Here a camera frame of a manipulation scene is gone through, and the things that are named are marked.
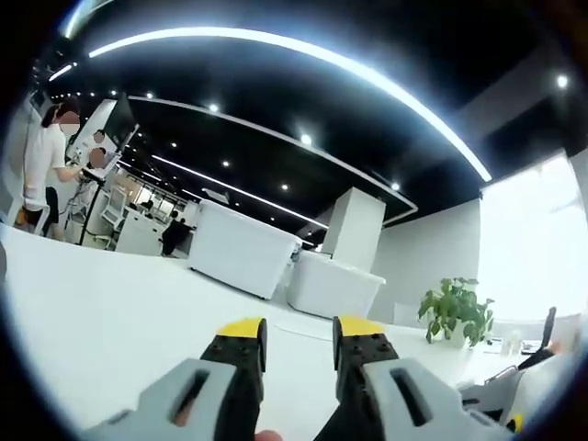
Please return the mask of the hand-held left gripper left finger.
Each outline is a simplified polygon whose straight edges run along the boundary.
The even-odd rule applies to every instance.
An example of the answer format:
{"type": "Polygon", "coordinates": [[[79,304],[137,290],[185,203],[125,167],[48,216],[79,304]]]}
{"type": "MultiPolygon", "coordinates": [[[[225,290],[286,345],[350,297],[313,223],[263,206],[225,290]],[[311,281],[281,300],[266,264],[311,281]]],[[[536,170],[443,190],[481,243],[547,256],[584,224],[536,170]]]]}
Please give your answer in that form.
{"type": "Polygon", "coordinates": [[[220,328],[200,358],[149,385],[137,408],[85,431],[87,440],[253,440],[264,398],[266,319],[220,328]]]}

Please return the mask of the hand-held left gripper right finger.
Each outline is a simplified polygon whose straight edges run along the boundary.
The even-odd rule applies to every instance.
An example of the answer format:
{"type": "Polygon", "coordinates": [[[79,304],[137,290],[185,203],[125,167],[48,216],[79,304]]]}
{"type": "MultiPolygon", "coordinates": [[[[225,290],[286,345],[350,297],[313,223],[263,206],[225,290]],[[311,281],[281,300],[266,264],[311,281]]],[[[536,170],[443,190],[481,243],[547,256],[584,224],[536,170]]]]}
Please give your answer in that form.
{"type": "Polygon", "coordinates": [[[514,433],[466,410],[457,390],[412,358],[400,358],[383,327],[333,318],[338,406],[318,440],[509,440],[514,433]]]}

